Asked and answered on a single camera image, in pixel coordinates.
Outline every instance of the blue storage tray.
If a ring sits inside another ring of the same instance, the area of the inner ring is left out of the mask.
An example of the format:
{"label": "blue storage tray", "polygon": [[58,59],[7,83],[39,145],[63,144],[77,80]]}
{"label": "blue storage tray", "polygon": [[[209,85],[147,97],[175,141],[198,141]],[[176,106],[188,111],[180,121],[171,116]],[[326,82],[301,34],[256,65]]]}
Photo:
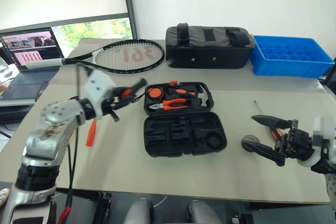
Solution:
{"label": "blue storage tray", "polygon": [[254,36],[253,72],[261,76],[321,77],[335,62],[310,38]]}

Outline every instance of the black tool bag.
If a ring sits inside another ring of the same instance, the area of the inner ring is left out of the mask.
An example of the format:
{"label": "black tool bag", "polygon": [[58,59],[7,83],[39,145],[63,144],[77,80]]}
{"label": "black tool bag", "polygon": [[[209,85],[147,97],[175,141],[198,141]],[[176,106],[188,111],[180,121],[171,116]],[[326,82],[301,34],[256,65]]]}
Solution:
{"label": "black tool bag", "polygon": [[[206,92],[206,99],[199,94]],[[174,109],[151,108],[167,101]],[[145,89],[144,145],[152,157],[179,157],[220,152],[226,145],[222,123],[213,112],[214,100],[202,82],[161,83]]]}
{"label": "black tool bag", "polygon": [[255,46],[239,27],[188,26],[166,31],[166,60],[172,68],[241,68]]}

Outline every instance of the white table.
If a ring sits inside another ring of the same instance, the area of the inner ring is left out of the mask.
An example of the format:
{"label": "white table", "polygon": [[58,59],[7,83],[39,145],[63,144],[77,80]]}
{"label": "white table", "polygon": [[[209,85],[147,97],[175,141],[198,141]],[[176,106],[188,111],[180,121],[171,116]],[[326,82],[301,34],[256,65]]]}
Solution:
{"label": "white table", "polygon": [[[83,39],[70,56],[92,51],[110,41]],[[253,100],[257,100],[265,114],[298,119],[299,128],[310,134],[314,117],[335,115],[335,100],[316,79],[256,76],[250,62],[237,70],[173,69],[164,62],[144,73],[111,77],[119,86],[132,85],[140,77],[149,84],[172,79],[205,82],[215,102],[212,111],[220,117],[228,145],[219,153],[202,156],[150,157],[144,149],[143,122],[147,115],[140,100],[117,111],[119,122],[114,123],[108,115],[99,121],[93,147],[85,146],[91,121],[80,128],[74,188],[272,202],[329,201],[323,175],[292,159],[278,167],[255,153],[247,153],[240,145],[247,134],[274,145],[269,130],[250,118],[258,114]],[[15,181],[27,135],[37,125],[42,107],[75,95],[74,78],[74,66],[62,67],[24,118],[0,153],[1,181]],[[57,186],[68,187],[68,183],[66,155]]]}

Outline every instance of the laptop screen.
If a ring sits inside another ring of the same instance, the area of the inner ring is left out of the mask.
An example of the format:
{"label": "laptop screen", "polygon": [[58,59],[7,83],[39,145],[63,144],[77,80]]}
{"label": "laptop screen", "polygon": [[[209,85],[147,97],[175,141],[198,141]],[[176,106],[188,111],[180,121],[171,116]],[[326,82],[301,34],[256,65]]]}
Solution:
{"label": "laptop screen", "polygon": [[19,70],[29,61],[64,58],[50,27],[3,33],[0,42]]}

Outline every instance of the black bag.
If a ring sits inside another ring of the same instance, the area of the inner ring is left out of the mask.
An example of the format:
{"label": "black bag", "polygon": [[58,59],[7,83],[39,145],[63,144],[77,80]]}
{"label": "black bag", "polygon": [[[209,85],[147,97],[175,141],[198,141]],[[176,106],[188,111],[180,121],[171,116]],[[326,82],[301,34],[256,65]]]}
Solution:
{"label": "black bag", "polygon": [[239,27],[188,26],[166,31],[166,60],[172,68],[242,68],[255,47]]}

